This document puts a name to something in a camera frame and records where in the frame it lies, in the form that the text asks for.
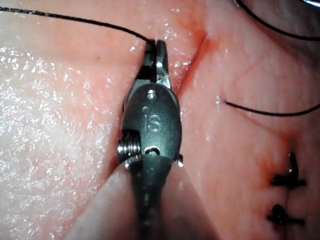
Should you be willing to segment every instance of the shiny wet tissue surface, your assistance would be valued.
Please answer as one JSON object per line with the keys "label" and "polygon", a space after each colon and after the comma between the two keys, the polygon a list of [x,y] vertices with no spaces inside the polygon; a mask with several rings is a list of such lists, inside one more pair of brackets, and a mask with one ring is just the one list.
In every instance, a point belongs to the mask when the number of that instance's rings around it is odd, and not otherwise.
{"label": "shiny wet tissue surface", "polygon": [[[0,6],[93,19],[165,40],[181,107],[183,171],[213,239],[320,238],[319,111],[275,118],[223,104],[284,113],[318,104],[319,43],[271,32],[232,0]],[[109,28],[6,12],[0,39],[0,239],[118,229],[129,198],[118,200],[126,175],[116,169],[116,142],[145,43]],[[306,185],[270,184],[292,168],[290,153]],[[305,225],[269,221],[276,205]],[[78,228],[88,213],[96,214]]]}

